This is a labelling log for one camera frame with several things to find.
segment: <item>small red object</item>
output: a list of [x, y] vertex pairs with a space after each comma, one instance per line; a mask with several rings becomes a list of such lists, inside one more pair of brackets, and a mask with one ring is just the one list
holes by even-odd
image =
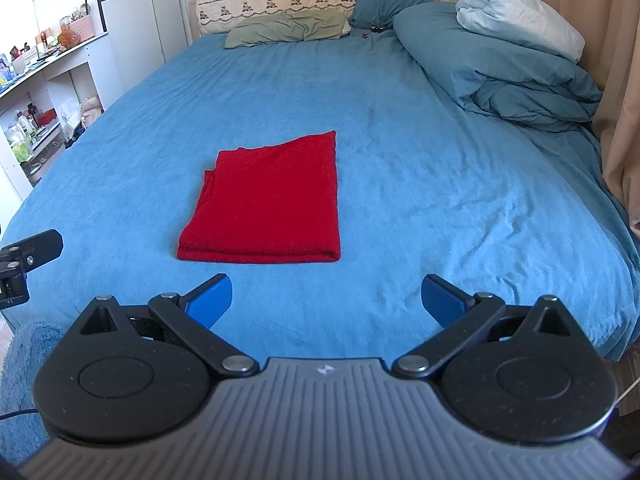
[[38, 126], [46, 126], [55, 118], [56, 118], [56, 111], [54, 108], [52, 108], [51, 110], [47, 110], [40, 117], [38, 117], [36, 119], [36, 122], [38, 123]]
[[340, 259], [335, 132], [218, 154], [205, 172], [181, 260], [233, 264]]

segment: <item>gray ribbed plate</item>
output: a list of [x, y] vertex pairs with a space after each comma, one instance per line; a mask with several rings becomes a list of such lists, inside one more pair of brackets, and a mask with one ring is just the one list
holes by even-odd
[[470, 430], [432, 387], [377, 359], [271, 359], [224, 381], [202, 412], [151, 442], [92, 449], [53, 440], [20, 470], [56, 480], [620, 479], [596, 439], [518, 447]]

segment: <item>beige curtain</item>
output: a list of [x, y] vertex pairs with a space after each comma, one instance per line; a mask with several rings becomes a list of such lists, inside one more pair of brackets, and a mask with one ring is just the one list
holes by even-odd
[[602, 176], [640, 237], [640, 0], [543, 1], [586, 40], [580, 65], [604, 89], [593, 119]]

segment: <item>silver bolt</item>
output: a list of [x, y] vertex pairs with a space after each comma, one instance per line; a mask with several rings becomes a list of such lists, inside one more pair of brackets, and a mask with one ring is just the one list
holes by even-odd
[[405, 372], [417, 374], [429, 368], [429, 361], [421, 355], [403, 355], [398, 359], [398, 366]]
[[248, 372], [254, 366], [254, 360], [248, 355], [230, 355], [225, 357], [222, 365], [230, 372]]

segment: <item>white desk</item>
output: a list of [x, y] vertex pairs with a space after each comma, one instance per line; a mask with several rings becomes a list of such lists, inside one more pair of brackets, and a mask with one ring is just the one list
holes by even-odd
[[[72, 80], [72, 71], [76, 73], [76, 80]], [[4, 136], [8, 122], [15, 118], [14, 108], [23, 106], [22, 101], [28, 95], [40, 110], [55, 108], [60, 117], [67, 99], [79, 103], [84, 97], [91, 97], [88, 94], [94, 92], [94, 88], [105, 110], [124, 93], [106, 32], [59, 54], [0, 93], [0, 225], [3, 231], [8, 219], [33, 190]]]

